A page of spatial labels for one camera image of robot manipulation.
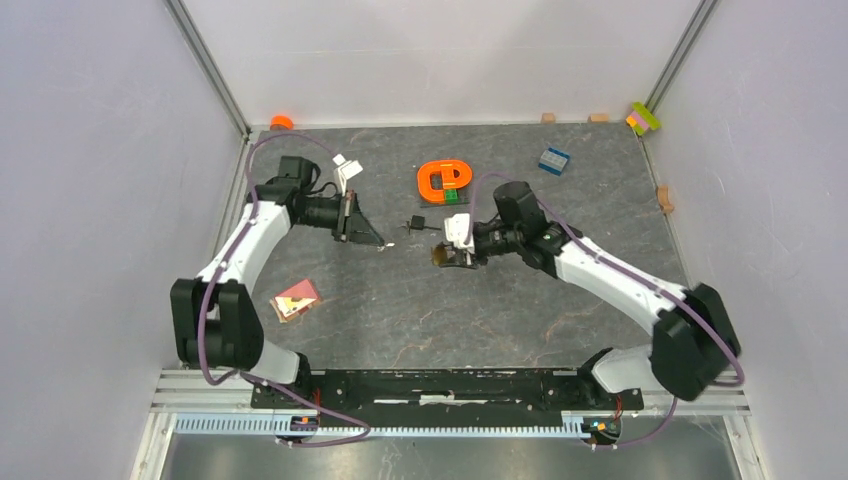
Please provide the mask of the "black key with cord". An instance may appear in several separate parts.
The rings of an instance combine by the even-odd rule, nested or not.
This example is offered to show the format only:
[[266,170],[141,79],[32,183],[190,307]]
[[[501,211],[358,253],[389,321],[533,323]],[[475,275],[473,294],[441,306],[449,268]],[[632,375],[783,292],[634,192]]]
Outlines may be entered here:
[[441,231],[442,228],[434,225],[429,225],[424,216],[421,215],[412,215],[408,220],[406,220],[402,225],[399,226],[400,229],[406,232],[407,235],[411,235],[413,232],[418,231]]

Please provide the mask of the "brass padlock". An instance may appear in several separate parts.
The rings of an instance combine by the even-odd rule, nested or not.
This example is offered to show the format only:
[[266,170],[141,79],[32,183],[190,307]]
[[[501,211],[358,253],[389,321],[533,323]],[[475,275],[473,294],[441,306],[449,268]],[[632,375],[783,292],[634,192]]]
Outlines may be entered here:
[[434,266],[447,268],[454,265],[455,252],[450,244],[439,243],[431,249],[431,260]]

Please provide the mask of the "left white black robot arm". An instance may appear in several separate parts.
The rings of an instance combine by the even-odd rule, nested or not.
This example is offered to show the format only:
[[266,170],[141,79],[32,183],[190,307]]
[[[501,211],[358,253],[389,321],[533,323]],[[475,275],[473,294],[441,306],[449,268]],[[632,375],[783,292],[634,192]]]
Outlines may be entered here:
[[178,279],[170,290],[178,358],[193,368],[230,367],[276,383],[290,407],[314,394],[304,355],[279,347],[264,335],[251,294],[272,250],[295,226],[327,230],[342,243],[381,246],[382,236],[361,211],[348,181],[362,171],[355,160],[333,159],[338,192],[319,195],[319,167],[283,156],[278,173],[249,193],[236,230],[195,277]]

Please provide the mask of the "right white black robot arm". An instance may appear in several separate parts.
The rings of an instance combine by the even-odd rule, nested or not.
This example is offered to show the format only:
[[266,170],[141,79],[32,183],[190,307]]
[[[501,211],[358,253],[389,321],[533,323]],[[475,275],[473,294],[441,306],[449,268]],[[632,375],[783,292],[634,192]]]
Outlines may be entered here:
[[493,257],[517,254],[528,267],[613,306],[650,337],[645,345],[604,349],[584,363],[577,392],[585,405],[602,408],[633,389],[657,388],[694,401],[711,386],[743,385],[741,345],[716,289],[662,280],[618,259],[555,214],[524,181],[504,182],[493,200],[497,214],[487,222],[472,211],[444,220],[444,240],[432,250],[436,266],[477,269]]

